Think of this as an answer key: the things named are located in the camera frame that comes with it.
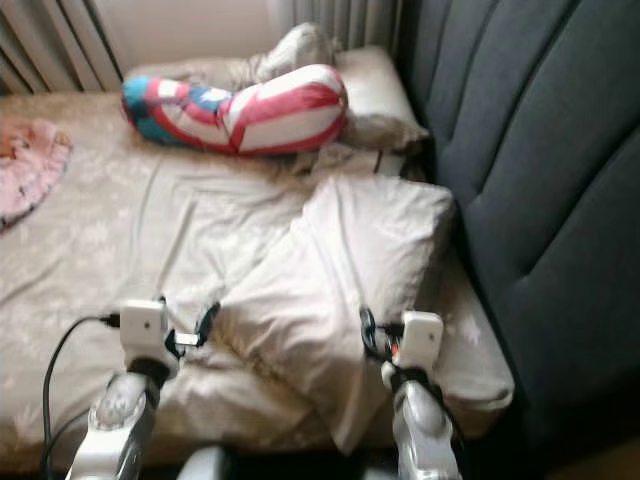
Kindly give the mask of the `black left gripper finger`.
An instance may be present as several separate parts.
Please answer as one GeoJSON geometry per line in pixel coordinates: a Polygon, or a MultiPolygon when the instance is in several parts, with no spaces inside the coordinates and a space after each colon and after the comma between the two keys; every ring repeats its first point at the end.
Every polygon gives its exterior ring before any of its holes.
{"type": "Polygon", "coordinates": [[[214,326],[216,316],[219,315],[220,310],[221,303],[216,301],[206,308],[201,319],[197,321],[195,328],[193,328],[193,335],[195,335],[193,347],[204,347],[209,342],[212,326],[214,326]]]}

